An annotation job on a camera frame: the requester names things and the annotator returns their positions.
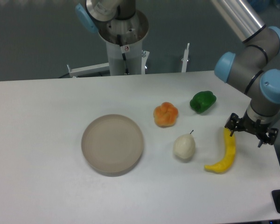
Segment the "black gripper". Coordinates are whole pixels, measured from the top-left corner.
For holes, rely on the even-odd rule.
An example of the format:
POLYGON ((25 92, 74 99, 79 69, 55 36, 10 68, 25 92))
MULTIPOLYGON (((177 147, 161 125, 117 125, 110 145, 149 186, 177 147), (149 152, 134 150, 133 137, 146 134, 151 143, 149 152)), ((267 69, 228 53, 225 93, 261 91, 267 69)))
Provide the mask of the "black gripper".
POLYGON ((232 113, 224 127, 230 131, 230 137, 233 136, 234 132, 247 132, 257 136, 259 139, 258 147, 261 147, 265 144, 273 145, 277 139, 278 128, 268 129, 270 124, 267 117, 262 117, 254 110, 247 109, 242 118, 232 113))

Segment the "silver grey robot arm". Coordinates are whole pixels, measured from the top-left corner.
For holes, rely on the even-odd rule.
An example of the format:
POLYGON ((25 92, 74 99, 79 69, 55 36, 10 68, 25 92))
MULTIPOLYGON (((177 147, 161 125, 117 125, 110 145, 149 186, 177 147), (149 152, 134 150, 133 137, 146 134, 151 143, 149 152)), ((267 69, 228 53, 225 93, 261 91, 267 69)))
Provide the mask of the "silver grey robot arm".
MULTIPOLYGON (((278 135, 272 123, 280 112, 280 70, 263 68, 280 52, 280 29, 266 26, 246 0, 212 4, 245 45, 238 55, 223 54, 214 73, 251 99, 244 116, 233 113, 225 126, 231 132, 255 135, 261 145, 273 145, 278 135)), ((83 26, 105 41, 111 75, 145 72, 142 40, 149 26, 135 1, 87 0, 75 11, 83 26)))

